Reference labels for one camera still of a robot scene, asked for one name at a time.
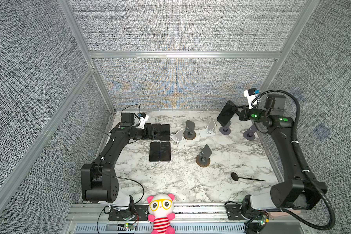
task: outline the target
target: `plush toy head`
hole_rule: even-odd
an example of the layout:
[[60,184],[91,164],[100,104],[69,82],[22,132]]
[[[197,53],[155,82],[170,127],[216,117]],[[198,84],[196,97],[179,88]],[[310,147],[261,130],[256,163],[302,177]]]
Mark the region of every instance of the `plush toy head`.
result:
[[174,195],[173,194],[157,194],[147,198],[149,204],[149,213],[156,218],[166,217],[174,210]]

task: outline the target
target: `pink plush toy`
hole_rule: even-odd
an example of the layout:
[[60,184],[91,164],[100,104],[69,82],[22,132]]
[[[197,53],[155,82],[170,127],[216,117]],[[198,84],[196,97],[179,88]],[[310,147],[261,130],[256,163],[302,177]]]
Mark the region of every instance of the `pink plush toy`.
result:
[[148,220],[153,222],[153,231],[151,234],[174,234],[174,228],[170,226],[169,221],[175,218],[174,195],[157,194],[147,198],[150,206]]

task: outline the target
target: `black spoon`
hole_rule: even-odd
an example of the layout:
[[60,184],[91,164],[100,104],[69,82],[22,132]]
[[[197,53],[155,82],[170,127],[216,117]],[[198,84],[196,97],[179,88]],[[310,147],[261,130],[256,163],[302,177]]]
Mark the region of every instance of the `black spoon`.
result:
[[233,180],[238,181],[239,179],[246,179],[246,180],[257,180],[257,181],[266,181],[266,180],[259,180],[259,179],[252,179],[252,178],[244,178],[244,177],[239,177],[236,173],[232,172],[231,177]]

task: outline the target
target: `yellow glasses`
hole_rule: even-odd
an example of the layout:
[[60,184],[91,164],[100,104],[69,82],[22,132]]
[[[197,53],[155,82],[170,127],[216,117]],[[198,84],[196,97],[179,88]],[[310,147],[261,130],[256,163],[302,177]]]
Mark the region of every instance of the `yellow glasses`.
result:
[[158,199],[155,201],[151,201],[150,203],[150,208],[152,211],[156,211],[159,206],[162,208],[168,210],[172,205],[172,200],[169,199]]

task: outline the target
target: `marble tabletop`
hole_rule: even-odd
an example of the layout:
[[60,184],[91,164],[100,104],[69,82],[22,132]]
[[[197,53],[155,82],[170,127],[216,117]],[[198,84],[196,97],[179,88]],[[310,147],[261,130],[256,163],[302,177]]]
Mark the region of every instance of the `marble tabletop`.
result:
[[[176,202],[241,202],[247,194],[269,192],[271,186],[278,183],[261,142],[256,135],[254,141],[243,137],[243,132],[251,121],[239,121],[232,118],[231,134],[225,136],[219,132],[220,124],[216,118],[219,111],[150,111],[145,112],[151,124],[170,124],[171,133],[184,129],[186,120],[195,123],[197,136],[183,145],[171,140],[171,161],[150,162],[149,145],[151,140],[138,140],[128,144],[117,160],[117,176],[139,181],[145,190],[141,202],[158,193],[172,193]],[[214,119],[217,127],[215,136],[201,138],[199,129],[204,129]],[[113,126],[121,120],[118,112]],[[208,167],[196,164],[197,154],[208,144],[212,150],[211,163]],[[240,177],[266,180],[266,182],[231,179],[231,172]],[[137,201],[142,195],[142,188],[135,182],[119,180],[120,190],[132,195]]]

